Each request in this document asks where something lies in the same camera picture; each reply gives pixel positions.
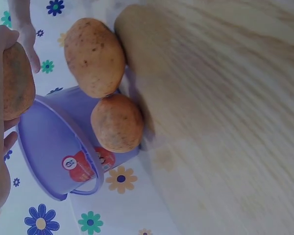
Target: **light wood grain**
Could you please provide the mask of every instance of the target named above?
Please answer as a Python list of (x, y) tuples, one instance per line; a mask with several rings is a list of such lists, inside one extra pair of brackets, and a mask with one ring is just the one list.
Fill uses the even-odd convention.
[(183, 235), (294, 235), (294, 0), (148, 0), (115, 29), (140, 156)]

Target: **brown potato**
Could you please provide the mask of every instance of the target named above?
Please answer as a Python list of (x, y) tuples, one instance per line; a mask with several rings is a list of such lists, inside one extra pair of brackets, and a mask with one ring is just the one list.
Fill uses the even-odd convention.
[(131, 151), (143, 137), (142, 114), (123, 94), (103, 98), (92, 112), (91, 124), (99, 143), (111, 152)]
[(21, 44), (3, 52), (3, 119), (18, 118), (34, 102), (36, 95), (28, 57)]
[(64, 53), (71, 73), (89, 96), (102, 98), (119, 86), (125, 69), (125, 56), (116, 37), (104, 23), (78, 20), (69, 29)]

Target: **tablecloth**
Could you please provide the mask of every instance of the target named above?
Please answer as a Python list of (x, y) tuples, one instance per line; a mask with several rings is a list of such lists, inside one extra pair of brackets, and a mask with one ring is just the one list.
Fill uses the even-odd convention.
[[(76, 85), (63, 52), (66, 31), (72, 24), (87, 16), (112, 27), (117, 13), (128, 3), (32, 0), (31, 18), (37, 30), (35, 49), (41, 60), (41, 71), (34, 75), (37, 94), (47, 95)], [(0, 24), (13, 28), (4, 1), (0, 1)], [(107, 172), (98, 193), (71, 195), (59, 202), (39, 187), (16, 143), (4, 156), (12, 187), (0, 209), (0, 235), (179, 235), (140, 158), (148, 155)], [(160, 165), (159, 170), (170, 171), (165, 165)]]

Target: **bucket label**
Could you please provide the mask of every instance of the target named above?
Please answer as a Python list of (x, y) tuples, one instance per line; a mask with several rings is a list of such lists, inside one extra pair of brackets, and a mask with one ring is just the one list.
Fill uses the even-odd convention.
[(62, 161), (62, 166), (69, 171), (70, 177), (76, 182), (88, 181), (95, 174), (82, 151), (74, 156), (66, 156)]
[[(103, 172), (112, 169), (116, 162), (114, 154), (102, 147), (95, 147), (95, 151), (102, 164)], [(95, 172), (82, 151), (79, 151), (74, 156), (66, 156), (62, 160), (62, 167), (69, 171), (70, 177), (76, 182), (88, 181), (95, 175)]]
[(113, 168), (116, 163), (116, 157), (114, 154), (102, 147), (95, 147), (95, 151), (98, 154), (100, 162), (102, 164), (103, 172), (107, 172)]

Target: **purple bucket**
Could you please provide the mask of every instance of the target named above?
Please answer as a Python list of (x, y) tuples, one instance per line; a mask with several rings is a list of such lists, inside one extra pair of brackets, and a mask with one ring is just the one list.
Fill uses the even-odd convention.
[[(138, 155), (138, 147), (127, 153), (101, 147), (90, 123), (98, 102), (73, 87), (45, 97), (37, 95), (21, 116), (17, 132), (26, 163), (42, 189), (56, 200), (65, 200), (69, 192), (97, 192), (104, 172)], [(94, 180), (92, 190), (76, 190), (89, 180)]]

